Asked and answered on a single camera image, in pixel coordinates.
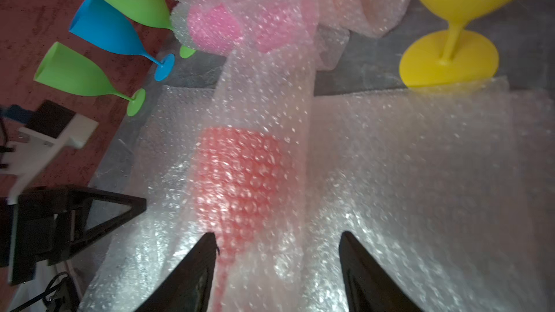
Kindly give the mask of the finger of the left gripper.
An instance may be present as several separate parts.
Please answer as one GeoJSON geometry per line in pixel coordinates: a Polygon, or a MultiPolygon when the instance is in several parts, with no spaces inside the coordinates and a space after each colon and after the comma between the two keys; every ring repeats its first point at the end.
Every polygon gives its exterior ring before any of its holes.
{"type": "Polygon", "coordinates": [[[141,197],[76,186],[49,189],[47,201],[55,220],[50,265],[74,257],[147,209],[141,197]]]}

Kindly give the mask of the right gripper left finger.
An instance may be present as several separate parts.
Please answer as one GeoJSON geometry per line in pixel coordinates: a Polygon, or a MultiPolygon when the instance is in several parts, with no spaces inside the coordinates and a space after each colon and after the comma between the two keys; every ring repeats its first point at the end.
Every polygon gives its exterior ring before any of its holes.
{"type": "Polygon", "coordinates": [[[208,310],[217,255],[215,234],[204,234],[136,312],[208,310]]]}

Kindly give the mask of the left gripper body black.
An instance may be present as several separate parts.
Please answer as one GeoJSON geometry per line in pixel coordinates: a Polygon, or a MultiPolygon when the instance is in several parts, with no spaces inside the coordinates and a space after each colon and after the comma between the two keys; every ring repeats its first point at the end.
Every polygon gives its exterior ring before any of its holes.
{"type": "Polygon", "coordinates": [[[37,263],[54,264],[51,255],[55,220],[45,192],[27,190],[14,205],[1,199],[1,266],[9,269],[11,286],[33,280],[37,263]]]}

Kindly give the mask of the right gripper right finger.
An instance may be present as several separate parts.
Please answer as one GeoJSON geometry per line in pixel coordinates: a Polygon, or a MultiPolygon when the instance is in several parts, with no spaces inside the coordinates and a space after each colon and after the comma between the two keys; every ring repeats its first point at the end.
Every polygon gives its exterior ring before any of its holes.
{"type": "Polygon", "coordinates": [[[341,234],[339,257],[350,312],[421,312],[351,232],[341,234]]]}

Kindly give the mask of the red glass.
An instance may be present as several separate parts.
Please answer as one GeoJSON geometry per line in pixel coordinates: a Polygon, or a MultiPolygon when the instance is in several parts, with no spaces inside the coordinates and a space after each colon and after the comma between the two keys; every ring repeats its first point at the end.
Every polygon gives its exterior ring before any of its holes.
{"type": "Polygon", "coordinates": [[[316,63],[307,46],[228,57],[195,143],[182,241],[218,247],[210,311],[295,311],[316,63]]]}

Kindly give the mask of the light green wine glass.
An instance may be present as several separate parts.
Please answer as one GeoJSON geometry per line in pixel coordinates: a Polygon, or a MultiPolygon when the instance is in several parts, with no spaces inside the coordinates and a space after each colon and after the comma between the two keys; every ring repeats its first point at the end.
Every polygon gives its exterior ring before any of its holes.
{"type": "Polygon", "coordinates": [[[146,91],[142,88],[131,97],[119,92],[97,64],[59,42],[43,57],[33,80],[72,95],[115,95],[128,102],[128,116],[138,114],[146,100],[146,91]]]}

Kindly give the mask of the blue glass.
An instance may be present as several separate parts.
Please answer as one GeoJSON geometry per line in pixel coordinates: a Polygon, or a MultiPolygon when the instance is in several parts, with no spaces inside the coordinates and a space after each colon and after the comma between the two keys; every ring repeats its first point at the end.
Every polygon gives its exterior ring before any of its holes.
{"type": "Polygon", "coordinates": [[[105,0],[84,0],[70,23],[69,32],[111,53],[144,56],[156,64],[158,82],[173,71],[175,56],[170,53],[159,61],[148,53],[130,21],[105,0]]]}

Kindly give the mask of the pink glass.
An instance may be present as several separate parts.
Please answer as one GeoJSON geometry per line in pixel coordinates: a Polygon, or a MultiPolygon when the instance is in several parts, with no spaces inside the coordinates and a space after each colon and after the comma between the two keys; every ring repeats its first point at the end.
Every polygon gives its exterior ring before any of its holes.
{"type": "Polygon", "coordinates": [[[319,70],[334,69],[349,41],[331,0],[175,0],[170,21],[188,48],[220,56],[246,46],[270,53],[306,46],[319,70]]]}

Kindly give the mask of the yellow glass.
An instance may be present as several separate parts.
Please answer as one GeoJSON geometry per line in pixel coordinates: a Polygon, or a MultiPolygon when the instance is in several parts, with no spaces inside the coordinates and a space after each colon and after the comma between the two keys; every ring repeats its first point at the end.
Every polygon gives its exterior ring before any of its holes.
{"type": "Polygon", "coordinates": [[[399,66],[404,85],[423,88],[493,77],[500,63],[496,46],[467,26],[511,1],[420,0],[448,28],[418,39],[404,52],[399,66]]]}

